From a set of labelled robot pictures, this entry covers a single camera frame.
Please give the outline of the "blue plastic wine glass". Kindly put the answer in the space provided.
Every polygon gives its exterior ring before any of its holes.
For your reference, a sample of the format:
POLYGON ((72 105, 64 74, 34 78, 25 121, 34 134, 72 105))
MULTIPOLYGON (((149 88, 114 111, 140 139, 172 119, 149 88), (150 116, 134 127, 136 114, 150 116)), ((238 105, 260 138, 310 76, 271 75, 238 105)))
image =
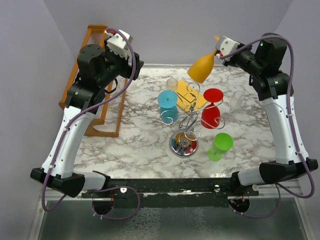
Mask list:
POLYGON ((162 91, 157 97, 157 102, 160 105, 160 120, 165 125, 170 125, 177 121, 179 117, 179 111, 177 108, 178 96, 174 91, 162 91))

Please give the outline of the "green plastic wine glass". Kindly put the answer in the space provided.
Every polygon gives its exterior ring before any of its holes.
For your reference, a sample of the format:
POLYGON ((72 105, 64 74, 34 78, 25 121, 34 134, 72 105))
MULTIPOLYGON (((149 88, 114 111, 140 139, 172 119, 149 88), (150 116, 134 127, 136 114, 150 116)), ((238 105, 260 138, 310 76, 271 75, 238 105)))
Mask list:
POLYGON ((233 147, 233 138, 224 132, 218 133, 212 142, 212 147, 207 151, 207 156, 211 161, 219 161, 225 153, 233 147))

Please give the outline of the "clear wine glass right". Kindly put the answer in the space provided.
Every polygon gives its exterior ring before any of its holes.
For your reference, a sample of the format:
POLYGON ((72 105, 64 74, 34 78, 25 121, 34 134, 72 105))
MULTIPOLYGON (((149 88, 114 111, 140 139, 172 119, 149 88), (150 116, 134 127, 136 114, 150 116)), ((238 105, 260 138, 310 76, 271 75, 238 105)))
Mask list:
POLYGON ((242 91, 235 91, 229 102, 229 111, 237 111, 241 108, 241 105, 245 99, 245 94, 242 91))

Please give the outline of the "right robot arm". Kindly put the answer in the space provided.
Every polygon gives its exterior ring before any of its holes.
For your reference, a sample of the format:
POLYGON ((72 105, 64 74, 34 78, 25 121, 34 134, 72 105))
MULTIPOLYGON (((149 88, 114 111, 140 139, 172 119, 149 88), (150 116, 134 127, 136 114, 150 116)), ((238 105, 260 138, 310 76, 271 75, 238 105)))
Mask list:
POLYGON ((232 174, 229 189, 240 196, 250 185, 276 184, 297 179, 318 169, 303 144, 295 116, 293 74, 280 70, 286 50, 292 46, 284 37, 265 33, 252 44, 244 45, 222 36, 216 44, 217 56, 225 66, 239 67, 249 74, 249 85, 266 112, 275 145, 275 160, 232 174))

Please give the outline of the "wooden dish rack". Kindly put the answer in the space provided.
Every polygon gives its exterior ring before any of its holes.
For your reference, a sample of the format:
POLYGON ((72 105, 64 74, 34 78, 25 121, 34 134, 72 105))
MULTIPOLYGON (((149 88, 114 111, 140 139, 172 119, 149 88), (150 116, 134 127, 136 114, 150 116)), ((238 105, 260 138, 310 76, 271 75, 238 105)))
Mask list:
MULTIPOLYGON (((109 36, 113 35, 115 32, 110 31, 106 32, 106 29, 108 27, 106 25, 99 25, 99 24, 90 24, 87 27, 86 34, 84 36, 83 42, 81 44, 82 47, 89 45, 89 44, 97 44, 101 48, 105 48, 105 44, 103 40, 108 38, 109 36)), ((80 80, 79 76, 79 68, 78 68, 78 63, 75 62, 74 66, 72 68, 69 80, 67 81, 67 84, 65 86, 63 95, 61 97, 61 100, 59 101, 59 106, 64 109, 66 104, 65 101, 67 99, 67 92, 68 89, 73 86, 76 82, 80 80)), ((110 103, 106 103, 104 105, 101 105, 98 110, 97 114, 94 117, 94 119, 90 122, 88 125, 84 135, 86 137, 110 137, 110 138, 117 138, 119 136, 119 131, 120 131, 120 125, 121 125, 121 118, 122 118, 122 113, 123 113, 123 108, 124 108, 124 102, 125 102, 125 96, 126 93, 123 92, 120 95, 120 103, 118 106, 118 113, 117 113, 117 121, 115 127, 111 128, 111 131, 107 131, 105 129, 103 130, 98 130, 95 127, 96 126, 102 126, 107 123, 107 117, 111 117, 112 111, 111 107, 112 105, 110 103)))

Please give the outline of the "red plastic wine glass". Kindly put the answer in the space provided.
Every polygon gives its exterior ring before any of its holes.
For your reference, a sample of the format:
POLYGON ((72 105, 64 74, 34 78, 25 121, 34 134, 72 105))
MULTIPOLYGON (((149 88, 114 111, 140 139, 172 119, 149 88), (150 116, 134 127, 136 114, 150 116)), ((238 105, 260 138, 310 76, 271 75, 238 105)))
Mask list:
POLYGON ((224 97, 223 92, 217 88, 209 88, 203 94, 204 99, 209 102, 201 114, 201 124, 207 129, 217 128, 220 124, 220 110, 216 103, 221 103, 224 97))

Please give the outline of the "clear wine glass by book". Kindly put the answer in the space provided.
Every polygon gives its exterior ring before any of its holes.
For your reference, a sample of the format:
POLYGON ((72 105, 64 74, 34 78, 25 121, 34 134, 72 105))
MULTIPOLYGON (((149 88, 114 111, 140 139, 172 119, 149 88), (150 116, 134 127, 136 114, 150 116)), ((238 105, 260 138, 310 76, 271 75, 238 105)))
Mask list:
POLYGON ((169 78, 166 81, 166 88, 168 90, 176 92, 178 89, 178 81, 175 78, 169 78))

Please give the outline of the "black mounting rail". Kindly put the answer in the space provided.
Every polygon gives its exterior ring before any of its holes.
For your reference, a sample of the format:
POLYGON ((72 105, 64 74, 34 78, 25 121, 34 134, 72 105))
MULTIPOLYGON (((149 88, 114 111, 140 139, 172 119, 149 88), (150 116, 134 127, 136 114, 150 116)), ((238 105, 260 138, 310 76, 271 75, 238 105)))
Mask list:
POLYGON ((136 178, 109 179, 106 188, 121 187, 123 190, 98 192, 89 190, 83 199, 91 199, 98 206, 112 201, 116 208, 184 208, 228 207, 228 198, 258 196, 251 186, 235 188, 230 178, 136 178))

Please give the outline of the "yellow plastic wine glass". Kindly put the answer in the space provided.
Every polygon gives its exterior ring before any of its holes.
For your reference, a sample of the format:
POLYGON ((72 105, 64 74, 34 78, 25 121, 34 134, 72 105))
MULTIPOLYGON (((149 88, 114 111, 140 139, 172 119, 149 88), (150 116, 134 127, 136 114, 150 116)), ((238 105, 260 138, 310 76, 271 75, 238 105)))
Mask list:
POLYGON ((188 69, 188 76, 196 83, 202 84, 212 72, 216 53, 217 49, 215 48, 212 53, 198 58, 188 69))

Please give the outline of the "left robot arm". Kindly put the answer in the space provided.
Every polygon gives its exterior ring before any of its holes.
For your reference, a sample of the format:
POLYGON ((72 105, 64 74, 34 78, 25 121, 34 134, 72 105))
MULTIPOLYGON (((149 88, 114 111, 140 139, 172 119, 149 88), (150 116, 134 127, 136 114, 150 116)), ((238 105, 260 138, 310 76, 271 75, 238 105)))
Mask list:
POLYGON ((105 46, 88 44, 77 57, 78 75, 67 90, 60 129, 49 156, 30 177, 66 196, 76 197, 83 190, 93 190, 106 197, 111 186, 107 176, 98 172, 75 173, 74 162, 83 136, 100 105, 111 101, 105 88, 118 76, 133 81, 138 78, 143 61, 125 38, 115 36, 105 46))

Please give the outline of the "chrome wine glass rack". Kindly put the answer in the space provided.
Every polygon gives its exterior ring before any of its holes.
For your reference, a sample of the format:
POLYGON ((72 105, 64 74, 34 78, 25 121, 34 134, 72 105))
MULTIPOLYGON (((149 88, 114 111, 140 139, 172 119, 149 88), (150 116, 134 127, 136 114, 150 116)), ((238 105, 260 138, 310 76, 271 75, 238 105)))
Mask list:
MULTIPOLYGON (((215 105, 219 107, 219 105, 223 103, 223 100, 221 101, 221 103, 216 103, 215 105)), ((174 155, 178 157, 188 158, 194 155, 199 148, 198 139, 200 138, 200 133, 194 128, 194 125, 198 120, 201 123, 202 111, 204 110, 205 107, 196 108, 195 102, 192 103, 191 105, 187 105, 186 109, 181 109, 177 105, 177 103, 176 103, 176 106, 178 109, 178 116, 179 114, 184 114, 185 117, 179 123, 179 126, 178 126, 179 131, 177 133, 174 133, 170 137, 169 149, 174 155)), ((220 130, 224 127, 225 127, 225 120, 220 117, 219 126, 213 129, 220 130)))

